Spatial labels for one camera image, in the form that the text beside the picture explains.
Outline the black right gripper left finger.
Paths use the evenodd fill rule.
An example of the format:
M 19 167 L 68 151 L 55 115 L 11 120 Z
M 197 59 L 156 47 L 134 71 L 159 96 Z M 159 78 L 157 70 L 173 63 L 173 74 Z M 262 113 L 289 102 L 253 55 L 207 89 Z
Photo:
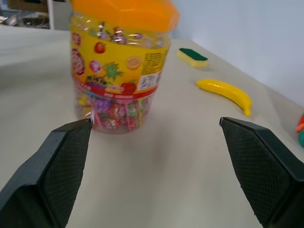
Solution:
M 83 178 L 93 123 L 53 130 L 0 191 L 0 228 L 66 228 Z

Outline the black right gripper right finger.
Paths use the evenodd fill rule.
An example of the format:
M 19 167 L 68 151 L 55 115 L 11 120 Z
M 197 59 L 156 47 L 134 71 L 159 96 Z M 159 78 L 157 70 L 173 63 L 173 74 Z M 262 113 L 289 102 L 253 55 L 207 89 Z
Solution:
M 269 129 L 221 117 L 235 175 L 263 228 L 304 228 L 304 163 Z

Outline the candy jar with orange lid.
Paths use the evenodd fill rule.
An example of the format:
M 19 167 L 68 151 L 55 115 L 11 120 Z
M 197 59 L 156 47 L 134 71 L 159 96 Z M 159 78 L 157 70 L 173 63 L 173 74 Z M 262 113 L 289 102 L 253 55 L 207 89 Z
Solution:
M 76 111 L 104 133 L 145 122 L 179 22 L 172 0 L 69 0 Z

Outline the orange green toy carrot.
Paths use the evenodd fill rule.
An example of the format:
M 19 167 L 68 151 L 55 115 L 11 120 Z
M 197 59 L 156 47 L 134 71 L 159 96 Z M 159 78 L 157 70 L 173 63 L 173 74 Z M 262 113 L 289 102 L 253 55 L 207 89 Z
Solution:
M 304 113 L 299 119 L 298 125 L 296 127 L 296 132 L 298 133 L 299 143 L 304 148 Z

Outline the yellow toy banana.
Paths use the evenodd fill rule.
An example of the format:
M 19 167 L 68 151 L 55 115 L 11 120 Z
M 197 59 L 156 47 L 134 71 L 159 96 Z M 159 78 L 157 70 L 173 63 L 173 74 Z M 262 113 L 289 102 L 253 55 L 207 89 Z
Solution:
M 201 79 L 196 82 L 198 88 L 223 96 L 237 104 L 245 116 L 251 115 L 252 101 L 249 95 L 238 87 L 215 79 Z

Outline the yellow green sponge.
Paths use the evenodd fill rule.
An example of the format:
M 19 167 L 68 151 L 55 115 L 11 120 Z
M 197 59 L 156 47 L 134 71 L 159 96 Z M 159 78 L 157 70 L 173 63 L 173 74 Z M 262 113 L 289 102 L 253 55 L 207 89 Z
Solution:
M 194 68 L 204 68 L 208 63 L 208 58 L 189 48 L 179 48 L 177 56 Z

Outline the white shelf with clutter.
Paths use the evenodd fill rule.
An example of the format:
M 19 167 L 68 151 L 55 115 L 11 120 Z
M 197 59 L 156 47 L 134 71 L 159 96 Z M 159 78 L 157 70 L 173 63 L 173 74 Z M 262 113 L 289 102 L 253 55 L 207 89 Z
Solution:
M 69 0 L 0 0 L 0 25 L 69 30 Z

